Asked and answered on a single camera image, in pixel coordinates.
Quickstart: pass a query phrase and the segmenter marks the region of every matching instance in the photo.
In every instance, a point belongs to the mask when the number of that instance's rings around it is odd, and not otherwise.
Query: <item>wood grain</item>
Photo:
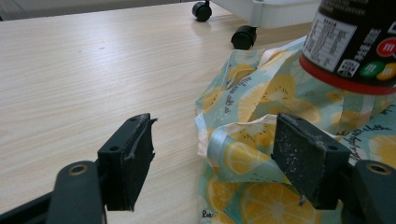
[[[0,22],[0,213],[51,191],[60,169],[94,161],[129,117],[149,112],[156,157],[134,213],[109,223],[198,223],[194,101],[247,24],[194,3]],[[309,24],[258,30],[254,49],[305,35]]]

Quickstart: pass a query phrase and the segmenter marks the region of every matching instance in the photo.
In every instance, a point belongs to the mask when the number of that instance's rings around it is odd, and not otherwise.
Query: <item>nutrition label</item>
[[[328,18],[319,12],[312,24],[303,54],[311,62],[333,72],[356,26]]]

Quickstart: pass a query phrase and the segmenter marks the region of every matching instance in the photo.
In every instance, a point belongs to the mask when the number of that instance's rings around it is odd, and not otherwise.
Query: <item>lemon slice pattern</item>
[[[252,67],[249,64],[241,64],[236,66],[228,75],[227,89],[230,89],[238,84],[244,77],[252,74],[254,71],[256,71],[256,69],[256,67]]]
[[[238,175],[249,172],[269,159],[269,156],[241,142],[232,142],[225,149],[225,164]]]
[[[212,175],[206,184],[207,198],[211,207],[216,211],[222,211],[239,189],[241,183],[221,181],[216,175]]]
[[[396,135],[376,135],[370,139],[370,151],[377,161],[396,169]]]
[[[310,203],[299,205],[300,196],[277,183],[249,184],[241,196],[244,223],[314,224],[320,213]]]
[[[255,88],[247,91],[238,100],[238,120],[249,120],[251,114],[256,109],[262,94],[268,83],[257,85]]]
[[[357,129],[356,120],[359,119],[359,115],[358,112],[348,110],[337,112],[332,114],[332,125],[336,128],[344,125],[351,130]]]
[[[280,103],[278,106],[272,106],[268,109],[272,114],[291,113],[312,123],[319,123],[321,121],[320,110],[312,103],[297,98],[295,93],[296,85],[292,75],[280,74],[273,78],[260,103],[262,105],[272,102]]]
[[[250,147],[269,147],[274,143],[276,125],[274,123],[251,123],[230,136],[236,141],[245,143]]]
[[[225,213],[218,213],[212,220],[212,224],[235,224],[235,222]]]

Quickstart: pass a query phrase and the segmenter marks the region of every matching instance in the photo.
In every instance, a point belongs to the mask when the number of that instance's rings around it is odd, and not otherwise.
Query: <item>chair wheel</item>
[[[256,28],[244,25],[239,27],[233,34],[231,43],[233,43],[235,49],[250,49],[254,45],[256,38]]]
[[[212,15],[212,8],[209,6],[209,2],[198,2],[192,8],[192,14],[197,18],[198,21],[207,21]]]

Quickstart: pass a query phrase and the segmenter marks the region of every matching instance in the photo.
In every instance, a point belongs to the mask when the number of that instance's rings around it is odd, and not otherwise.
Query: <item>lemon print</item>
[[[394,99],[389,99],[388,97],[378,99],[378,101],[376,102],[378,105],[378,110],[379,111],[385,110],[394,101],[395,101]]]
[[[228,217],[225,213],[218,213],[213,219],[212,224],[235,224],[235,222]]]
[[[232,52],[235,62],[238,64],[254,64],[260,61],[262,50],[235,50]]]
[[[222,95],[221,91],[210,92],[207,96],[205,96],[205,99],[202,102],[202,109],[207,110],[220,98],[221,95]]]
[[[218,166],[212,166],[212,169],[216,173],[220,168]]]
[[[292,53],[292,54],[288,55],[286,60],[285,60],[285,62],[283,62],[282,67],[285,66],[285,65],[288,65],[290,63],[292,64],[293,61],[297,61],[298,62],[298,57],[296,57],[296,56],[298,56],[298,55],[296,55],[295,53]]]
[[[241,64],[236,66],[233,70],[231,70],[230,74],[228,75],[227,89],[230,89],[231,87],[235,86],[244,77],[247,77],[256,70],[257,70],[256,67],[252,68],[248,64]]]
[[[256,106],[259,104],[266,85],[268,84],[258,85],[240,97],[238,101],[238,121],[245,122],[249,120]]]
[[[216,212],[222,211],[239,189],[241,183],[224,182],[213,175],[206,184],[207,198]]]
[[[269,147],[274,143],[275,128],[275,124],[250,123],[241,131],[232,133],[230,136],[250,147]]]
[[[245,174],[270,159],[269,156],[241,142],[232,142],[225,149],[225,165],[238,175]]]
[[[344,99],[340,91],[328,91],[326,97],[334,103],[340,103]]]
[[[311,123],[317,123],[321,120],[320,110],[312,103],[301,99],[290,99],[283,102],[292,114],[295,114]]]
[[[256,120],[256,119],[259,119],[260,117],[258,117],[256,114],[254,114],[254,112],[253,112],[253,114],[250,116],[250,118],[248,119],[248,122],[251,122],[251,121],[253,121],[253,120]]]
[[[303,84],[313,79],[313,77],[305,72],[305,70],[300,66],[298,60],[299,57],[296,56],[291,57],[293,59],[293,62],[291,64],[290,73],[292,74],[295,83]]]
[[[348,128],[356,129],[357,121],[359,120],[359,113],[354,111],[337,112],[332,115],[332,125],[338,128],[340,124],[346,125]]]
[[[295,85],[294,79],[290,74],[278,75],[273,78],[265,90],[260,103],[272,101],[285,101],[294,98]]]
[[[291,185],[291,182],[289,181],[288,177],[285,175],[283,176],[283,183]]]
[[[370,139],[371,153],[396,169],[396,135],[376,135]]]
[[[280,62],[280,60],[284,59],[286,56],[287,52],[284,50],[277,50],[275,51],[269,58],[268,62],[263,64],[260,69],[264,69],[267,67],[270,67],[271,65]]]
[[[298,204],[300,196],[277,183],[251,183],[241,197],[244,223],[319,223],[320,214],[310,203]]]
[[[291,111],[287,109],[286,107],[271,107],[268,109],[268,112],[270,114],[276,115],[278,113],[286,113],[286,114],[291,114]]]

